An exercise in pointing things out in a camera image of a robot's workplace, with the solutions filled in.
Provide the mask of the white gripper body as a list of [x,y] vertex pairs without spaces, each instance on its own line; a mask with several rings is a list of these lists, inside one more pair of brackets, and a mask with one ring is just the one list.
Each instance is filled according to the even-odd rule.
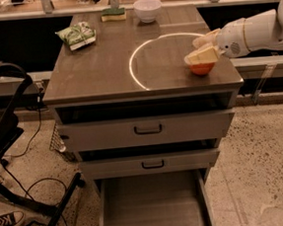
[[218,46],[230,58],[237,58],[250,53],[245,41],[246,18],[229,22],[216,36]]

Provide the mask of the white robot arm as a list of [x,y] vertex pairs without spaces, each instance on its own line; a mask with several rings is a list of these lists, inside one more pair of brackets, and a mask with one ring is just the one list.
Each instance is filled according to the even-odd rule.
[[216,62],[221,55],[237,58],[257,50],[283,50],[283,0],[278,5],[195,38],[195,51],[184,58],[185,63],[192,66]]

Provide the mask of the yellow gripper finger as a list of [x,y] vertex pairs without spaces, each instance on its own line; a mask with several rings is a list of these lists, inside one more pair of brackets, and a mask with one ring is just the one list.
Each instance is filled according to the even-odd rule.
[[188,65],[207,64],[216,62],[219,57],[220,53],[216,46],[206,46],[189,53],[184,58],[184,62]]
[[217,34],[219,34],[220,32],[221,31],[218,28],[217,30],[207,33],[205,36],[195,38],[195,40],[192,42],[193,46],[199,48],[205,45],[206,43],[211,43],[212,45],[216,45]]

